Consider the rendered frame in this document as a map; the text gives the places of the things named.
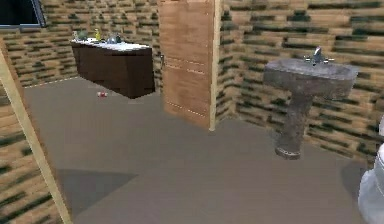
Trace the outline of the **wooden room door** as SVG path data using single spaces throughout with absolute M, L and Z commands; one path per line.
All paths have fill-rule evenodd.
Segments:
M 158 0 L 164 110 L 214 129 L 215 0 Z

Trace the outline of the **dark brown vanity cabinet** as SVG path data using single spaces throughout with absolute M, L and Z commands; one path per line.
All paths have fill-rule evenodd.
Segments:
M 152 48 L 71 41 L 80 77 L 130 99 L 155 91 Z

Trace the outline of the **silver sink faucet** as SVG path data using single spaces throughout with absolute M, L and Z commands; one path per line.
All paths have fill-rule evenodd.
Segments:
M 329 62 L 333 61 L 333 58 L 328 58 L 325 57 L 322 54 L 322 48 L 320 46 L 317 46 L 314 50 L 314 53 L 309 56 L 309 55 L 304 55 L 303 56 L 305 62 L 311 63 L 313 66 L 317 64 L 328 64 Z

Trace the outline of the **white toilet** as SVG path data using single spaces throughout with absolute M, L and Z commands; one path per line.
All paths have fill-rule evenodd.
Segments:
M 379 147 L 373 168 L 361 178 L 358 208 L 367 224 L 384 224 L 384 142 Z

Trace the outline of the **grey pedestal sink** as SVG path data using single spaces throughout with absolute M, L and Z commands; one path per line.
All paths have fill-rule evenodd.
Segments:
M 291 93 L 284 126 L 275 153 L 287 160 L 301 157 L 301 143 L 313 99 L 345 99 L 350 94 L 359 68 L 335 63 L 310 63 L 281 59 L 264 67 L 263 83 Z

